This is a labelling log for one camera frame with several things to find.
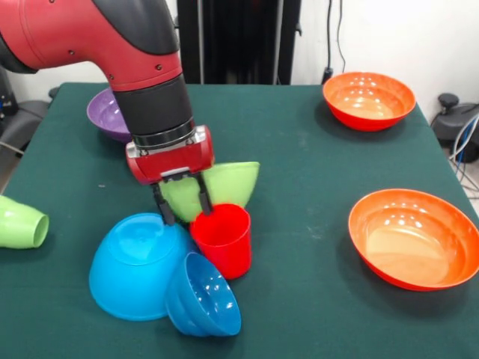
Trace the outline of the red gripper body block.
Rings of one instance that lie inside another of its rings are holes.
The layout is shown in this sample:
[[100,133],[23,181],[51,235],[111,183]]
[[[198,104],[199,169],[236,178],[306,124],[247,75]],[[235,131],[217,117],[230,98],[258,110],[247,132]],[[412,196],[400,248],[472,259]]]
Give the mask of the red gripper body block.
[[125,151],[129,169],[143,185],[178,174],[196,174],[211,168],[215,161],[210,130],[205,125],[196,126],[191,136],[169,147],[140,150],[131,141]]

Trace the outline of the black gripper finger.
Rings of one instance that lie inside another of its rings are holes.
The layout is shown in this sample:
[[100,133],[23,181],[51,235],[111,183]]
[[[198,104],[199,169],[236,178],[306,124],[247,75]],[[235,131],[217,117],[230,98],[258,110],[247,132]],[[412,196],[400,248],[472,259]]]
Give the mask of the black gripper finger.
[[205,215],[210,215],[213,211],[213,205],[211,203],[211,199],[208,193],[207,185],[204,180],[204,176],[201,172],[198,172],[194,175],[194,178],[196,179],[198,186],[199,186],[199,202],[201,205],[202,212]]
[[153,191],[153,198],[155,200],[156,206],[163,218],[165,224],[173,226],[175,224],[175,215],[171,210],[168,202],[162,196],[162,192],[157,183],[151,184],[150,187]]

